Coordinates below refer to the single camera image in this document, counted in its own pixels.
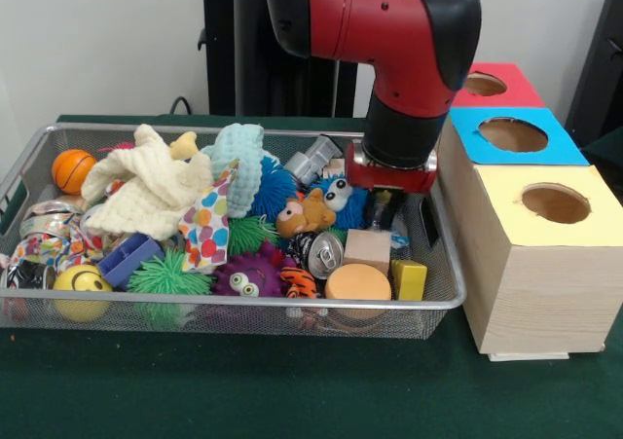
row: white wall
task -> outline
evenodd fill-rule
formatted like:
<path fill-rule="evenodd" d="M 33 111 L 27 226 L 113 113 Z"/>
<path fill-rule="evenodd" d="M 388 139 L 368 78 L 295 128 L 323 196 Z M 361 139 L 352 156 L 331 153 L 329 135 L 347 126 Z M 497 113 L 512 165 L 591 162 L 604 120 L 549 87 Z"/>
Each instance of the white wall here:
<path fill-rule="evenodd" d="M 517 62 L 564 122 L 604 0 L 481 1 L 476 60 Z M 360 67 L 358 116 L 367 111 L 373 78 L 370 67 Z"/>
<path fill-rule="evenodd" d="M 61 113 L 207 112 L 202 0 L 0 0 L 0 177 Z"/>
<path fill-rule="evenodd" d="M 603 0 L 482 2 L 477 58 L 519 62 L 564 120 Z M 206 112 L 202 16 L 202 0 L 0 0 L 0 176 L 61 113 L 160 114 L 178 94 Z"/>

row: mesh basket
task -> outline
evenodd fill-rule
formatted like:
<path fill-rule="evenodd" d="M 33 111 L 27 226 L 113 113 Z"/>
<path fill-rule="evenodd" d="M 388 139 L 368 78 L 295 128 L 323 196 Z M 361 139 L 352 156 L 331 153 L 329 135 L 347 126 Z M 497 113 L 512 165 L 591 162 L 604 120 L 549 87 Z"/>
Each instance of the mesh basket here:
<path fill-rule="evenodd" d="M 166 142 L 190 128 L 156 127 Z M 103 147 L 132 141 L 135 126 L 58 124 L 41 129 L 24 149 L 0 185 L 3 199 L 0 252 L 11 254 L 19 242 L 18 226 L 33 203 L 55 198 L 59 192 L 50 176 L 55 157 L 66 149 L 95 153 Z M 198 145 L 214 141 L 218 128 L 192 128 Z M 266 130 L 264 147 L 287 161 L 305 151 L 319 131 Z M 326 132 L 346 149 L 359 133 Z M 446 223 L 441 193 L 430 194 L 433 223 L 439 239 L 430 243 L 422 224 L 421 204 L 410 195 L 402 211 L 409 230 L 408 248 L 392 251 L 392 258 L 414 259 L 428 267 L 423 301 L 303 300 L 135 293 L 68 292 L 0 289 L 0 325 L 51 329 L 114 331 L 175 331 L 204 333 L 290 334 L 318 336 L 426 339 L 447 310 L 465 297 L 457 250 Z M 103 312 L 95 320 L 93 314 Z"/>

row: circular hole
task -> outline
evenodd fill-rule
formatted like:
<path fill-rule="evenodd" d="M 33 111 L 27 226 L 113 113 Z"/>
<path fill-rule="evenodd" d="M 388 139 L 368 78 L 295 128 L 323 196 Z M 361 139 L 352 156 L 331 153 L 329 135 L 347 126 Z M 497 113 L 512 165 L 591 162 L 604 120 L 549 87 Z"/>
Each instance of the circular hole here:
<path fill-rule="evenodd" d="M 463 88 L 474 95 L 493 96 L 506 92 L 507 87 L 500 79 L 484 72 L 472 72 L 467 76 Z"/>
<path fill-rule="evenodd" d="M 538 152 L 547 147 L 547 134 L 535 125 L 513 118 L 493 118 L 480 133 L 495 147 L 510 152 Z"/>
<path fill-rule="evenodd" d="M 586 198 L 555 183 L 529 186 L 522 194 L 522 203 L 537 215 L 556 223 L 581 222 L 591 213 Z"/>

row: shape sorter box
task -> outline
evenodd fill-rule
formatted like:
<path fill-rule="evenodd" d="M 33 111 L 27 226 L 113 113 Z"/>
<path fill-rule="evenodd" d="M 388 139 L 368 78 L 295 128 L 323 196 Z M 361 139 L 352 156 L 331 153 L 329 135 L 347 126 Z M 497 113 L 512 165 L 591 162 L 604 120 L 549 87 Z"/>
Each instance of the shape sorter box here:
<path fill-rule="evenodd" d="M 475 164 L 588 165 L 547 108 L 453 108 L 450 118 Z"/>
<path fill-rule="evenodd" d="M 469 70 L 453 106 L 543 108 L 545 103 L 516 64 L 476 62 Z"/>
<path fill-rule="evenodd" d="M 479 351 L 601 350 L 623 301 L 623 209 L 597 170 L 475 165 L 453 129 L 440 159 Z"/>

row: small basketball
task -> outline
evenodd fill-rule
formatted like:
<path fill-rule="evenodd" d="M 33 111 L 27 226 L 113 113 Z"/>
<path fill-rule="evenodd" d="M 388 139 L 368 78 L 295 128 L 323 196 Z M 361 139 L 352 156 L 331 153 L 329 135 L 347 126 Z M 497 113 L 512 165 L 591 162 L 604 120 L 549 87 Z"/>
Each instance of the small basketball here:
<path fill-rule="evenodd" d="M 80 188 L 97 160 L 89 152 L 65 150 L 52 164 L 52 178 L 65 194 L 80 196 Z"/>

